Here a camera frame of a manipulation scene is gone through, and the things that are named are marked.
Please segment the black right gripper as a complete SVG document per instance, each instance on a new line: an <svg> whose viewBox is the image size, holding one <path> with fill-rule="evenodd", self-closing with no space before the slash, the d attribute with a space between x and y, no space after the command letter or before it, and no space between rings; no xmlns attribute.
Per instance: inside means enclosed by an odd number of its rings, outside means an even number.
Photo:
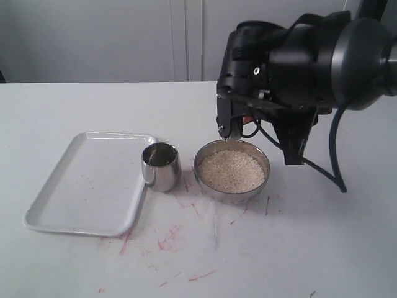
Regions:
<svg viewBox="0 0 397 298"><path fill-rule="evenodd" d="M272 122L286 165L302 165L318 119L319 21L296 20L289 28L247 21L230 33L216 85L218 134L241 138L241 122Z"/></svg>

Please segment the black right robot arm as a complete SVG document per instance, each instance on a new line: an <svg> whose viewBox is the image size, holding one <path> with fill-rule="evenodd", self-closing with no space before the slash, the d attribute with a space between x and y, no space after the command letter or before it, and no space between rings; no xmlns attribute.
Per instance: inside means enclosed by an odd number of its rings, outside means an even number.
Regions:
<svg viewBox="0 0 397 298"><path fill-rule="evenodd" d="M348 11L303 14L288 28L242 22L228 37L216 93L222 139L239 138L244 117L264 120L286 164L300 165L320 115L396 94L396 37Z"/></svg>

